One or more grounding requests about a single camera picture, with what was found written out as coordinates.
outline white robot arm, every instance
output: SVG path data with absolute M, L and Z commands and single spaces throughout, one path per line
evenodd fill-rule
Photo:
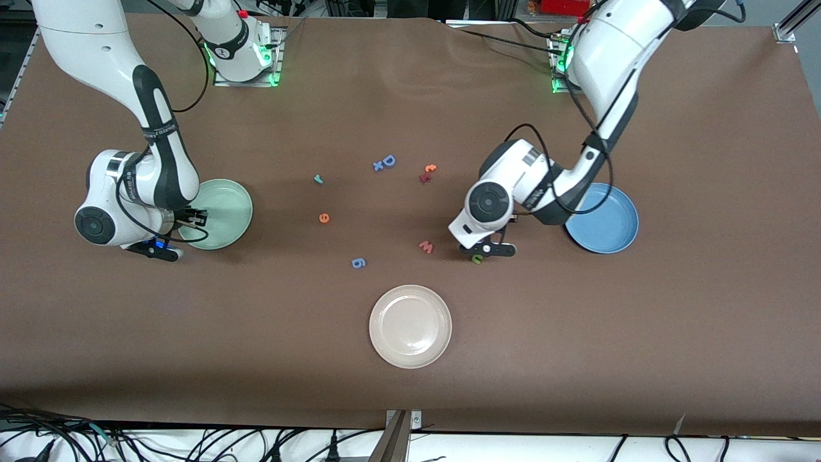
M 224 76 L 248 80 L 263 69 L 255 37 L 249 36 L 258 30 L 231 9 L 229 0 L 173 2 L 197 14 L 194 21 L 217 54 L 226 47 L 215 59 Z M 169 234 L 179 221 L 204 223 L 206 214 L 186 208 L 200 179 L 162 83 L 131 42 L 122 5 L 118 0 L 34 0 L 33 7 L 54 62 L 126 106 L 150 148 L 142 154 L 105 150 L 97 155 L 87 173 L 88 195 L 75 214 L 77 231 L 98 245 L 175 261 L 179 249 L 144 242 Z
M 721 6 L 706 1 L 711 7 Z M 511 246 L 484 241 L 504 228 L 514 201 L 543 224 L 564 224 L 574 215 L 602 168 L 605 153 L 612 151 L 635 111 L 641 70 L 694 3 L 696 0 L 599 1 L 590 21 L 576 26 L 565 57 L 567 83 L 585 92 L 597 121 L 578 162 L 572 169 L 564 169 L 527 141 L 502 143 L 481 166 L 479 181 L 468 191 L 464 209 L 448 226 L 463 252 L 512 255 L 515 250 Z M 699 13 L 701 22 L 710 16 Z

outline cable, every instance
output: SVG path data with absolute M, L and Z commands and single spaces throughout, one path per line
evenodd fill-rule
M 506 19 L 505 21 L 507 21 L 507 22 L 515 22 L 516 24 L 521 25 L 522 27 L 524 27 L 525 29 L 527 29 L 527 31 L 528 31 L 528 32 L 530 32 L 531 34 L 533 34 L 533 35 L 535 35 L 535 36 L 537 36 L 537 37 L 541 37 L 541 38 L 543 38 L 543 39 L 549 39 L 549 38 L 550 38 L 550 35 L 552 35 L 552 34 L 557 34 L 557 33 L 559 33 L 559 32 L 561 32 L 561 31 L 562 31 L 562 30 L 560 29 L 560 30 L 556 30 L 555 32 L 548 32 L 547 34 L 545 34 L 544 32 L 539 32 L 538 30 L 536 30 L 536 29 L 534 29 L 534 28 L 530 27 L 530 25 L 529 25 L 528 23 L 524 22 L 523 20 L 521 20 L 521 19 L 519 19 L 519 18 L 512 17 L 512 18 L 510 18 L 510 19 Z
M 9 439 L 5 440 L 4 442 L 0 443 L 0 447 L 5 446 L 5 445 L 6 445 L 9 441 L 11 441 L 11 440 L 13 440 L 13 439 L 17 438 L 17 437 L 18 437 L 18 436 L 20 436 L 20 435 L 23 435 L 23 434 L 27 433 L 27 432 L 30 432 L 30 430 L 23 430 L 23 431 L 21 431 L 21 432 L 18 432 L 15 436 L 13 436 L 13 437 L 11 437 L 11 438 L 9 438 Z
M 182 22 L 180 22 L 180 20 L 178 20 L 173 14 L 169 13 L 165 8 L 160 7 L 154 0 L 145 0 L 145 1 L 148 2 L 148 3 L 151 3 L 152 5 L 154 5 L 155 8 L 157 8 L 161 12 L 165 13 L 165 16 L 168 16 L 171 19 L 173 19 L 174 22 L 176 22 L 186 32 L 186 34 L 188 34 L 188 36 L 191 37 L 191 41 L 194 42 L 194 46 L 197 47 L 197 51 L 200 52 L 200 56 L 202 56 L 203 65 L 205 66 L 205 83 L 203 84 L 203 89 L 200 91 L 200 95 L 197 96 L 197 99 L 195 99 L 194 102 L 189 104 L 186 108 L 171 109 L 175 113 L 188 112 L 188 111 L 192 110 L 197 104 L 200 103 L 200 101 L 203 99 L 203 96 L 205 96 L 205 91 L 208 89 L 208 83 L 209 83 L 210 77 L 211 77 L 210 66 L 208 64 L 208 56 L 207 56 L 206 53 L 203 53 L 203 51 L 200 49 L 200 42 L 197 40 L 196 37 L 194 37 L 194 34 L 192 34 L 190 30 L 188 30 L 186 25 L 182 24 Z
M 744 3 L 741 3 L 738 6 L 738 8 L 741 10 L 741 17 L 733 16 L 732 14 L 730 14 L 728 12 L 723 12 L 722 10 L 715 10 L 715 9 L 707 8 L 707 7 L 691 8 L 690 10 L 687 10 L 687 13 L 690 14 L 692 12 L 712 12 L 713 14 L 717 14 L 719 16 L 724 16 L 727 19 L 729 19 L 730 21 L 734 21 L 734 22 L 737 22 L 737 23 L 741 24 L 742 22 L 747 21 L 747 8 L 744 6 Z
M 621 450 L 621 447 L 624 445 L 624 442 L 627 441 L 627 434 L 621 435 L 621 440 L 616 445 L 616 450 L 613 452 L 613 455 L 610 456 L 609 462 L 616 462 L 616 458 L 618 457 L 618 451 Z
M 675 441 L 678 443 L 678 447 L 681 448 L 681 452 L 684 454 L 684 458 L 687 462 L 692 462 L 690 460 L 690 455 L 687 454 L 687 449 L 684 448 L 684 444 L 681 443 L 681 440 L 678 439 L 675 435 L 670 435 L 669 437 L 664 438 L 664 449 L 667 451 L 667 455 L 670 456 L 671 459 L 675 460 L 676 462 L 681 462 L 676 456 L 672 454 L 672 450 L 670 450 L 670 441 Z
M 523 44 L 522 42 L 516 42 L 516 41 L 513 41 L 513 40 L 503 39 L 502 37 L 494 37 L 493 35 L 482 34 L 482 33 L 479 33 L 479 32 L 474 32 L 473 30 L 464 30 L 464 29 L 462 29 L 461 31 L 466 33 L 466 34 L 476 35 L 477 37 L 485 37 L 485 39 L 497 40 L 499 42 L 504 42 L 506 44 L 511 44 L 511 45 L 517 45 L 517 46 L 520 46 L 520 47 L 524 47 L 526 49 L 535 49 L 535 50 L 544 51 L 545 53 L 551 53 L 551 54 L 562 54 L 562 52 L 560 52 L 558 50 L 546 49 L 546 48 L 537 47 L 537 46 L 531 45 L 531 44 Z
M 140 162 L 145 157 L 145 155 L 148 154 L 148 152 L 149 152 L 149 146 L 146 146 L 145 150 L 142 152 L 142 154 L 140 154 L 140 156 L 137 157 L 137 159 L 134 161 L 134 164 L 137 164 L 138 162 Z M 141 227 L 144 231 L 147 231 L 147 232 L 153 234 L 153 236 L 155 238 L 159 238 L 159 239 L 162 239 L 162 240 L 167 240 L 167 241 L 170 241 L 170 242 L 173 242 L 173 243 L 198 243 L 198 242 L 204 241 L 205 239 L 207 239 L 209 237 L 209 232 L 208 231 L 206 231 L 203 228 L 194 227 L 193 229 L 196 229 L 197 231 L 202 232 L 202 234 L 204 236 L 201 237 L 201 238 L 197 238 L 197 239 L 187 239 L 187 240 L 186 239 L 177 239 L 177 238 L 172 238 L 170 235 L 158 234 L 153 229 L 151 229 L 148 226 L 145 226 L 144 224 L 142 224 L 139 220 L 137 220 L 130 213 L 128 213 L 128 210 L 126 210 L 126 207 L 122 204 L 122 195 L 120 194 L 120 186 L 122 185 L 122 181 L 124 179 L 126 179 L 126 175 L 120 175 L 120 178 L 118 178 L 117 182 L 114 184 L 114 192 L 115 192 L 114 196 L 117 198 L 117 205 L 120 206 L 120 211 L 122 211 L 122 213 L 125 214 L 128 217 L 128 219 L 131 220 L 132 223 L 134 223 L 137 226 Z
M 233 428 L 233 429 L 231 429 L 231 430 L 228 430 L 227 432 L 223 433 L 222 435 L 220 435 L 219 437 L 217 437 L 217 438 L 215 438 L 213 441 L 211 441 L 211 442 L 210 442 L 210 443 L 209 443 L 209 444 L 208 444 L 205 448 L 200 447 L 200 453 L 199 453 L 199 455 L 197 455 L 197 458 L 196 458 L 196 459 L 193 459 L 193 460 L 194 460 L 194 461 L 199 461 L 199 460 L 200 460 L 200 457 L 201 457 L 202 455 L 204 455 L 206 452 L 208 452 L 208 449 L 209 449 L 211 446 L 213 446 L 213 445 L 217 444 L 217 441 L 222 440 L 224 437 L 227 437 L 228 435 L 232 434 L 233 432 L 236 432 L 237 430 L 238 430 L 238 429 L 236 429 L 236 428 Z M 194 449 L 196 449 L 196 447 L 191 448 L 191 452 L 188 454 L 188 457 L 186 457 L 186 460 L 187 460 L 187 461 L 189 461 L 189 462 L 191 462 L 191 461 L 192 461 L 192 459 L 190 459 L 190 457 L 191 457 L 191 455 L 193 455 L 193 454 L 194 454 Z
M 226 452 L 228 452 L 228 450 L 229 450 L 229 449 L 231 449 L 232 447 L 236 446 L 236 444 L 237 444 L 237 443 L 239 443 L 240 441 L 242 441 L 242 440 L 246 439 L 247 437 L 250 437 L 250 436 L 254 435 L 255 433 L 262 433 L 262 430 L 259 430 L 259 429 L 257 429 L 257 430 L 252 430 L 252 431 L 250 431 L 250 432 L 247 432 L 245 435 L 243 435 L 243 436 L 241 436 L 241 437 L 237 438 L 237 439 L 236 439 L 236 441 L 234 441 L 233 443 L 231 443 L 231 444 L 230 444 L 230 445 L 228 445 L 228 446 L 225 446 L 225 448 L 224 448 L 224 449 L 222 449 L 222 452 L 220 452 L 219 454 L 217 454 L 217 457 L 215 457 L 215 458 L 213 459 L 213 462 L 219 462 L 219 460 L 222 458 L 222 456 L 223 456 L 223 455 L 225 455 L 225 453 L 226 453 Z
M 518 132 L 521 128 L 524 128 L 524 127 L 528 127 L 530 130 L 533 131 L 533 133 L 536 135 L 536 137 L 539 138 L 539 144 L 542 146 L 542 151 L 544 152 L 544 157 L 546 157 L 547 160 L 548 160 L 548 175 L 550 175 L 551 178 L 555 178 L 555 176 L 553 176 L 553 162 L 550 160 L 550 154 L 548 153 L 548 147 L 544 143 L 544 138 L 542 138 L 542 134 L 539 133 L 539 130 L 537 130 L 536 127 L 533 126 L 533 124 L 530 124 L 530 123 L 521 123 L 521 124 L 519 124 L 518 126 L 516 126 L 516 128 L 514 128 L 510 133 L 507 134 L 507 137 L 505 137 L 505 141 L 509 141 L 514 133 Z M 609 155 L 607 155 L 607 154 L 603 154 L 603 155 L 604 155 L 604 160 L 607 161 L 607 163 L 608 163 L 608 171 L 610 173 L 610 178 L 608 180 L 608 191 L 604 195 L 604 197 L 602 197 L 602 200 L 599 201 L 599 203 L 596 204 L 595 206 L 592 206 L 587 210 L 573 210 L 573 209 L 571 209 L 570 207 L 566 206 L 562 202 L 561 199 L 559 199 L 559 196 L 556 193 L 556 182 L 555 181 L 550 182 L 550 190 L 553 191 L 553 199 L 555 200 L 555 202 L 557 204 L 559 204 L 559 206 L 565 212 L 567 212 L 569 214 L 572 214 L 572 215 L 586 215 L 588 213 L 596 211 L 596 209 L 601 207 L 604 204 L 604 202 L 608 199 L 608 197 L 610 197 L 610 191 L 612 191 L 612 188 L 613 188 L 613 163 L 612 163 L 612 160 L 610 160 Z
M 272 462 L 279 462 L 279 460 L 280 460 L 280 458 L 279 458 L 279 449 L 283 445 L 285 445 L 285 443 L 287 443 L 289 440 L 291 440 L 293 437 L 295 437 L 296 435 L 299 435 L 300 433 L 302 433 L 304 431 L 305 431 L 304 428 L 298 428 L 298 429 L 291 430 L 290 433 L 285 435 L 280 440 L 279 437 L 282 435 L 282 432 L 284 432 L 284 430 L 280 430 L 279 433 L 277 434 L 277 440 L 273 443 L 273 446 L 271 446 L 271 449 L 268 450 L 268 452 L 263 456 L 263 458 L 259 462 L 266 462 L 268 459 L 271 459 Z
M 724 462 L 724 457 L 727 456 L 727 450 L 730 449 L 730 437 L 724 436 L 722 439 L 724 440 L 724 447 L 721 449 L 721 455 L 718 457 L 718 462 Z
M 370 430 L 360 430 L 360 431 L 358 431 L 358 432 L 356 432 L 356 433 L 351 433 L 350 435 L 347 435 L 347 436 L 344 436 L 344 437 L 342 437 L 342 438 L 339 438 L 339 439 L 337 440 L 336 444 L 341 443 L 341 442 L 343 442 L 343 441 L 345 441 L 345 440 L 351 439 L 352 437 L 357 437 L 357 436 L 362 435 L 362 434 L 364 434 L 364 433 L 370 433 L 370 432 L 381 432 L 381 431 L 383 431 L 383 430 L 384 430 L 384 428 L 371 428 Z M 325 446 L 324 448 L 322 448 L 321 450 L 319 450 L 316 454 L 312 455 L 312 456 L 311 456 L 311 457 L 309 457 L 307 460 L 305 460 L 305 462 L 311 462 L 311 460 L 315 459 L 316 457 L 319 457 L 319 456 L 320 456 L 320 455 L 322 455 L 322 453 L 323 453 L 323 452 L 325 452 L 326 450 L 331 449 L 331 446 L 332 446 L 332 445 L 327 445 L 327 446 Z
M 727 456 L 727 450 L 730 449 L 730 437 L 724 436 L 722 439 L 724 440 L 724 446 L 721 449 L 721 455 L 718 457 L 718 462 L 724 462 L 724 457 Z M 690 455 L 687 454 L 687 449 L 684 448 L 684 443 L 682 443 L 676 435 L 670 435 L 669 437 L 664 438 L 664 449 L 667 451 L 667 455 L 669 455 L 670 458 L 676 462 L 681 462 L 681 460 L 672 454 L 672 450 L 670 449 L 670 441 L 675 441 L 676 444 L 678 444 L 678 447 L 681 448 L 681 453 L 684 454 L 684 459 L 687 462 L 691 462 Z

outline power cord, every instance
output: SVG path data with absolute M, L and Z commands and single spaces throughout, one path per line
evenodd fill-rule
M 331 444 L 328 449 L 328 455 L 325 456 L 325 462 L 339 462 L 342 458 L 339 456 L 339 448 L 337 447 L 337 429 L 333 429 L 331 434 Z
M 616 450 L 613 451 L 613 455 L 610 456 L 610 460 L 608 462 L 616 462 L 616 458 L 618 457 L 618 452 L 621 450 L 621 447 L 624 446 L 624 442 L 627 441 L 627 434 L 621 435 L 621 440 L 616 445 Z
M 149 146 L 146 146 L 145 150 L 143 150 L 143 152 L 134 161 L 134 164 L 137 164 L 138 162 L 140 162 L 148 153 L 149 153 Z M 197 239 L 187 239 L 187 240 L 186 239 L 172 238 L 170 235 L 158 234 L 158 233 L 154 232 L 153 229 L 151 229 L 148 226 L 145 226 L 144 224 L 142 224 L 138 219 L 134 218 L 134 216 L 132 216 L 130 213 L 128 213 L 128 210 L 126 210 L 126 207 L 122 204 L 122 195 L 120 194 L 120 186 L 122 186 L 122 182 L 125 179 L 126 179 L 126 175 L 120 175 L 120 178 L 118 178 L 117 182 L 114 183 L 114 188 L 115 188 L 114 189 L 114 191 L 115 191 L 114 196 L 117 198 L 117 205 L 120 206 L 120 211 L 123 214 L 125 214 L 125 216 L 127 216 L 128 219 L 130 219 L 132 223 L 136 224 L 137 226 L 142 228 L 144 231 L 147 231 L 147 232 L 153 234 L 153 236 L 155 238 L 162 239 L 163 241 L 170 241 L 172 243 L 198 243 L 198 242 L 204 241 L 205 239 L 207 239 L 209 237 L 209 232 L 208 231 L 206 231 L 205 229 L 202 229 L 202 228 L 194 227 L 192 229 L 196 229 L 196 230 L 200 231 L 203 234 L 203 237 L 197 238 Z
M 515 22 L 516 24 L 521 25 L 522 27 L 524 27 L 525 29 L 527 29 L 527 31 L 528 31 L 528 32 L 530 32 L 531 34 L 533 34 L 533 35 L 535 35 L 535 36 L 537 36 L 537 37 L 541 37 L 541 38 L 543 38 L 543 39 L 549 39 L 551 34 L 557 34 L 557 33 L 559 33 L 559 32 L 561 32 L 561 31 L 562 31 L 562 30 L 560 29 L 560 30 L 556 30 L 556 31 L 554 31 L 554 32 L 548 32 L 548 33 L 539 32 L 538 30 L 536 30 L 536 29 L 534 29 L 534 28 L 530 27 L 530 24 L 528 24 L 528 23 L 524 22 L 523 20 L 521 20 L 521 19 L 519 19 L 519 18 L 515 18 L 515 17 L 512 17 L 512 18 L 510 18 L 510 19 L 506 19 L 505 21 L 507 21 L 507 22 Z
M 687 10 L 687 12 L 688 13 L 691 13 L 691 12 L 712 12 L 713 14 L 717 14 L 719 16 L 724 16 L 727 19 L 729 19 L 730 21 L 734 21 L 734 22 L 737 22 L 738 24 L 741 24 L 742 22 L 747 21 L 747 8 L 744 6 L 744 0 L 740 0 L 740 1 L 736 0 L 736 5 L 738 5 L 738 9 L 741 10 L 741 17 L 733 16 L 732 14 L 730 14 L 728 12 L 724 12 L 722 10 L 716 10 L 716 9 L 707 8 L 707 7 L 691 8 L 691 9 Z
M 482 34 L 480 32 L 474 32 L 473 30 L 461 30 L 461 31 L 466 33 L 466 34 L 476 35 L 477 37 L 484 37 L 485 39 L 496 40 L 498 42 L 503 42 L 505 44 L 516 45 L 516 46 L 523 47 L 523 48 L 526 48 L 526 49 L 535 49 L 535 50 L 544 51 L 545 53 L 551 53 L 551 54 L 562 54 L 562 52 L 560 52 L 558 50 L 546 49 L 546 48 L 537 47 L 537 46 L 531 45 L 531 44 L 523 44 L 522 42 L 516 42 L 514 40 L 503 39 L 502 37 L 496 37 L 496 36 L 493 36 L 493 35 Z
M 384 430 L 384 428 L 371 428 L 371 429 L 369 429 L 369 430 L 360 430 L 360 431 L 358 431 L 358 432 L 351 433 L 350 435 L 345 435 L 344 437 L 339 438 L 339 439 L 338 439 L 335 443 L 329 444 L 329 445 L 325 446 L 324 448 L 322 448 L 321 450 L 318 450 L 318 451 L 316 452 L 316 454 L 314 454 L 314 455 L 312 455 L 311 457 L 309 457 L 308 459 L 306 459 L 306 460 L 305 460 L 305 462 L 311 462 L 311 460 L 314 460 L 314 458 L 319 457 L 319 456 L 320 456 L 320 455 L 322 455 L 322 453 L 323 453 L 323 452 L 325 452 L 326 450 L 330 450 L 330 449 L 331 449 L 331 447 L 332 447 L 332 446 L 335 446 L 337 443 L 341 443 L 341 442 L 343 442 L 343 441 L 345 441 L 345 440 L 350 440 L 350 439 L 351 439 L 351 438 L 353 438 L 353 437 L 358 437 L 359 435 L 363 435 L 363 434 L 365 434 L 365 433 L 370 433 L 370 432 L 381 432 L 381 431 L 383 431 L 383 430 Z
M 718 457 L 718 462 L 724 462 L 724 457 L 727 456 L 727 449 L 730 448 L 730 437 L 722 437 L 724 440 L 724 447 L 721 449 L 721 455 Z M 670 435 L 669 437 L 664 438 L 664 449 L 667 451 L 667 455 L 670 456 L 670 459 L 675 460 L 676 462 L 682 462 L 679 458 L 672 454 L 672 450 L 670 449 L 670 441 L 675 441 L 678 444 L 679 449 L 681 449 L 681 453 L 684 455 L 684 460 L 686 462 L 692 462 L 690 460 L 690 454 L 687 453 L 687 449 L 684 447 L 684 443 L 678 439 L 676 435 Z
M 553 175 L 552 161 L 550 160 L 550 154 L 548 153 L 548 147 L 544 143 L 544 138 L 542 138 L 542 134 L 539 133 L 539 130 L 536 129 L 536 127 L 534 127 L 533 124 L 531 124 L 531 123 L 521 123 L 521 124 L 517 125 L 516 128 L 514 128 L 510 133 L 507 134 L 507 137 L 505 137 L 505 141 L 509 141 L 514 133 L 518 132 L 521 128 L 525 128 L 525 127 L 532 130 L 533 133 L 536 135 L 536 137 L 539 138 L 539 144 L 542 146 L 542 151 L 544 152 L 544 157 L 546 157 L 547 160 L 548 160 L 548 174 L 550 175 L 550 178 L 555 178 L 555 176 Z M 569 214 L 572 214 L 572 215 L 586 215 L 588 213 L 596 211 L 596 209 L 601 207 L 604 204 L 604 202 L 608 199 L 608 197 L 610 197 L 610 191 L 613 188 L 613 163 L 612 163 L 612 160 L 610 160 L 609 155 L 604 155 L 604 160 L 607 161 L 607 163 L 608 163 L 608 171 L 610 173 L 610 178 L 608 179 L 608 192 L 607 192 L 607 194 L 604 195 L 604 197 L 602 197 L 602 200 L 599 201 L 598 204 L 596 204 L 595 206 L 590 207 L 587 210 L 573 210 L 572 208 L 565 205 L 562 202 L 562 200 L 559 199 L 559 196 L 556 193 L 556 184 L 555 184 L 555 182 L 550 182 L 550 190 L 553 191 L 553 199 L 556 201 L 557 204 L 559 204 L 559 206 L 565 212 L 567 212 Z M 522 212 L 517 212 L 517 213 L 519 215 L 532 215 L 531 213 L 522 213 Z
M 180 22 L 180 20 L 178 20 L 173 14 L 169 13 L 168 10 L 166 10 L 165 8 L 159 6 L 154 0 L 145 1 L 154 5 L 154 7 L 163 12 L 165 16 L 168 16 L 171 19 L 173 19 L 174 22 L 176 22 L 186 32 L 186 34 L 188 34 L 188 36 L 191 37 L 191 41 L 194 42 L 194 46 L 197 47 L 197 51 L 199 51 L 200 55 L 202 56 L 203 66 L 205 66 L 205 83 L 203 83 L 203 88 L 200 91 L 200 95 L 197 96 L 197 99 L 195 99 L 193 103 L 189 104 L 187 107 L 183 109 L 171 109 L 175 113 L 188 112 L 200 103 L 200 101 L 203 99 L 203 96 L 205 96 L 205 91 L 208 89 L 208 83 L 211 80 L 211 71 L 210 65 L 208 64 L 208 56 L 206 55 L 206 53 L 203 53 L 203 50 L 200 49 L 200 42 L 197 40 L 196 37 L 194 37 L 194 34 L 192 34 L 190 30 L 188 30 L 186 25 L 182 24 L 182 22 Z

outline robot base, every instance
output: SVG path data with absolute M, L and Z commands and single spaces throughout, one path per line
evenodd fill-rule
M 214 86 L 245 86 L 254 88 L 269 88 L 279 85 L 279 77 L 282 73 L 282 60 L 285 56 L 285 38 L 287 36 L 286 27 L 271 28 L 271 49 L 265 53 L 271 53 L 271 66 L 263 70 L 256 78 L 249 81 L 236 82 L 229 81 L 223 77 L 219 71 L 214 73 Z

